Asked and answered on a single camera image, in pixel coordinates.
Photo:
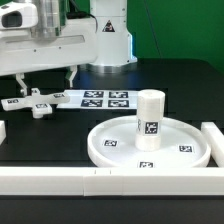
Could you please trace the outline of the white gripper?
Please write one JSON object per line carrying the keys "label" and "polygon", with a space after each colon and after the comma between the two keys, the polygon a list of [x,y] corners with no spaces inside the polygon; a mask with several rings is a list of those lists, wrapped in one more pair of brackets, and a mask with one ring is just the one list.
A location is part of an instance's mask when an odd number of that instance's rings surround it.
{"label": "white gripper", "polygon": [[0,31],[0,76],[16,74],[21,93],[27,95],[23,73],[68,67],[69,87],[78,67],[97,58],[96,21],[69,19],[55,38],[33,38],[29,29]]}

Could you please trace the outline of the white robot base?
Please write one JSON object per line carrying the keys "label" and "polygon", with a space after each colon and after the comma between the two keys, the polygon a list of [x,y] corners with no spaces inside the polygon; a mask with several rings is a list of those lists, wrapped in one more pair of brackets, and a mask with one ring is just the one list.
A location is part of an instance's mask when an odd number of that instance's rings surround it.
{"label": "white robot base", "polygon": [[137,66],[133,37],[127,29],[127,0],[90,0],[96,18],[97,59],[82,66],[99,73],[120,73]]}

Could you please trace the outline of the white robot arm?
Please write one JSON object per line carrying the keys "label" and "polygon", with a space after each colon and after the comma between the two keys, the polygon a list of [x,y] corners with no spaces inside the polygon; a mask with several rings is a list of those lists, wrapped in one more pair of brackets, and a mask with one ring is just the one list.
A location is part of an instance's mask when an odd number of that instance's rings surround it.
{"label": "white robot arm", "polygon": [[27,72],[77,67],[97,58],[97,20],[74,0],[12,0],[0,5],[0,76],[23,94]]}

